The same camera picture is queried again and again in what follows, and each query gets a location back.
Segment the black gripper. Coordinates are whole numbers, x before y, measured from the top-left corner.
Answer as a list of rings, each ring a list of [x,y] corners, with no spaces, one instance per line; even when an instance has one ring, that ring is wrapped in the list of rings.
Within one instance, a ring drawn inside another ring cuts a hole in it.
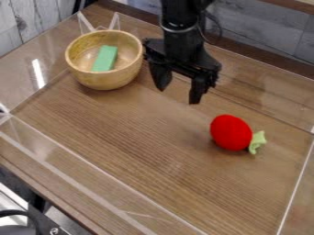
[[[165,91],[173,81],[173,72],[192,79],[189,103],[197,105],[208,89],[217,86],[222,65],[206,51],[205,29],[197,25],[172,30],[165,28],[162,39],[146,38],[145,59],[157,89]]]

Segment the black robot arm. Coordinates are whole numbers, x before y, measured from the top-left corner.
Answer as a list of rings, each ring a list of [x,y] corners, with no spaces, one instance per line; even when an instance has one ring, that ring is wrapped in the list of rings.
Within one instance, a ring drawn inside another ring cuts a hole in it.
[[[206,51],[206,19],[217,19],[208,11],[216,0],[161,0],[160,26],[164,38],[146,38],[145,59],[157,89],[164,91],[173,81],[173,72],[192,79],[189,103],[200,104],[202,95],[217,86],[222,64]]]

